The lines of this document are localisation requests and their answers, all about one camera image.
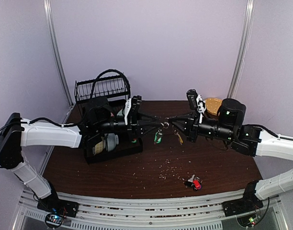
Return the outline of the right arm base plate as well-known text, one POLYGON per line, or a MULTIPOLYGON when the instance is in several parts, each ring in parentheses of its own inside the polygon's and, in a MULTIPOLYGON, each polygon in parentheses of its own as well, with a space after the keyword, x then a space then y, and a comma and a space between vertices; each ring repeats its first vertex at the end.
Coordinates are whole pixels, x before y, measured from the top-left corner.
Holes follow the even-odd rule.
POLYGON ((254 211, 256 208, 262 208, 262 201, 252 201, 246 199, 236 199, 231 201, 225 201, 222 203, 223 211, 226 217, 239 215, 254 211))

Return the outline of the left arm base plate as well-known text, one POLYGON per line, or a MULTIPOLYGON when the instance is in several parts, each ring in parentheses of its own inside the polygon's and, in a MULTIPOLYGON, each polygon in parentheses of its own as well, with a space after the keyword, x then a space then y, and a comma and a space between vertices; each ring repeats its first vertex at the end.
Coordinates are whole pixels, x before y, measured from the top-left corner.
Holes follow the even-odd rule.
POLYGON ((40 199, 38 201, 37 208, 50 213, 58 214, 60 216, 75 218, 79 208, 79 204, 77 202, 61 199, 40 199))

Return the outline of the keyring with green tag keys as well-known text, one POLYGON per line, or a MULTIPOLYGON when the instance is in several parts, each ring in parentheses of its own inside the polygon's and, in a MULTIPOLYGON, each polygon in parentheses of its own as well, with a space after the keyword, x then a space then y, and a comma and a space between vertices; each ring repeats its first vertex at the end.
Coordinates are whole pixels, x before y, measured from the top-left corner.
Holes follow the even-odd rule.
POLYGON ((166 121, 161 124, 161 126, 157 129, 154 136, 154 144, 159 144, 163 137, 163 129, 167 129, 169 127, 169 123, 166 121))

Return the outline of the silver key with ring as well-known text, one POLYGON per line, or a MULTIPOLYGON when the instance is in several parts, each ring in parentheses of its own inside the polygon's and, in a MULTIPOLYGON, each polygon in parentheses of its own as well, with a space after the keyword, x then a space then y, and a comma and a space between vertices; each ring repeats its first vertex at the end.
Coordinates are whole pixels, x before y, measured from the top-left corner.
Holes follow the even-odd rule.
POLYGON ((178 142, 183 145, 183 139, 181 137, 181 135, 179 134, 179 131, 177 129, 174 130, 174 135, 177 137, 178 142))

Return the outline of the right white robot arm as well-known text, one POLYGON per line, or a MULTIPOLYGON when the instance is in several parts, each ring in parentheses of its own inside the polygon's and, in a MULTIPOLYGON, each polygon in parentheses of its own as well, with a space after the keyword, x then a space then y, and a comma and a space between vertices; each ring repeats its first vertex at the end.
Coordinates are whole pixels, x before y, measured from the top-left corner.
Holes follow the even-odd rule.
MULTIPOLYGON (((198 136, 226 142, 234 151, 243 155, 269 156, 293 161, 293 137, 276 134, 262 125, 243 124, 246 106, 231 98, 223 99, 218 119, 205 116, 200 102, 189 99, 191 113, 168 118, 168 122, 182 132, 188 141, 198 136)), ((293 190, 293 168, 266 180, 247 184, 239 200, 242 211, 250 211, 257 201, 293 190)))

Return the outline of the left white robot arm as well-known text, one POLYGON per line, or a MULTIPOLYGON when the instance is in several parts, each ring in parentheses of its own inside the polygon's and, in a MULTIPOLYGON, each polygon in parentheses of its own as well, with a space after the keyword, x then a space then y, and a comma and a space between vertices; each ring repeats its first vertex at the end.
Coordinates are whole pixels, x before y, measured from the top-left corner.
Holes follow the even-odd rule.
POLYGON ((117 103, 105 96, 91 98, 85 104, 81 120, 71 124, 59 124, 46 117, 29 120, 21 118, 19 113, 11 114, 0 128, 0 168, 12 171, 41 205, 52 213, 59 212, 62 200, 52 183, 32 168, 22 154, 22 147, 62 146, 93 151, 98 143, 104 142, 110 152, 115 146, 109 141, 118 142, 120 134, 125 134, 126 140, 136 141, 154 129, 161 132, 165 126, 157 117, 139 112, 140 96, 123 100, 120 110, 114 107, 117 103))

